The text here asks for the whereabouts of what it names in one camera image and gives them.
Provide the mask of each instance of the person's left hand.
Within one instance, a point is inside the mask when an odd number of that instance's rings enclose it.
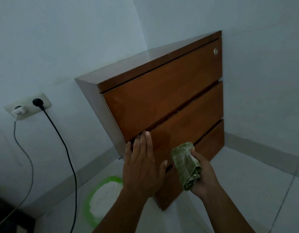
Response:
[[[152,138],[150,132],[143,132],[136,137],[131,153],[131,142],[126,145],[125,163],[123,168],[123,191],[147,200],[163,185],[168,161],[155,166]]]

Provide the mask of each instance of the wooden drawer cabinet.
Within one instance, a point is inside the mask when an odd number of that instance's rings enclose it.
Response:
[[[159,165],[191,141],[211,159],[224,146],[221,31],[141,52],[76,78],[120,156],[150,130]],[[168,168],[155,194],[162,210],[183,191]]]

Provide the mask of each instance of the brown drawer front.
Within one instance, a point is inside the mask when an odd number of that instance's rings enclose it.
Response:
[[[221,39],[103,94],[126,141],[169,117],[222,77]]]
[[[223,117],[223,82],[198,97],[151,131],[155,162],[168,160],[171,150],[187,141],[195,143]]]
[[[195,151],[202,154],[209,161],[223,148],[224,121],[221,120],[201,141],[194,144]]]
[[[211,160],[224,146],[224,121],[221,120],[194,145],[195,150]],[[165,210],[183,191],[175,168],[166,173],[162,188],[155,194],[160,208]]]

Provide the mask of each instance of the green plastic container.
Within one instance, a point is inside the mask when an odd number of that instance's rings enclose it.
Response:
[[[90,226],[92,226],[93,228],[96,228],[97,225],[101,222],[102,218],[95,218],[93,217],[93,215],[90,212],[90,201],[94,195],[94,193],[97,191],[97,189],[99,189],[101,186],[103,186],[104,184],[107,184],[111,181],[115,181],[118,182],[120,184],[122,184],[122,179],[119,178],[118,176],[110,176],[108,178],[105,178],[103,181],[101,181],[98,186],[87,196],[85,202],[84,202],[84,216],[86,221],[90,224]]]

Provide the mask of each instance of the cleaning rag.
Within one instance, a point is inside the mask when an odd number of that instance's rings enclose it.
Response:
[[[195,149],[191,142],[186,142],[171,150],[171,159],[179,175],[179,180],[184,190],[192,188],[200,178],[201,166],[198,160],[190,154]]]

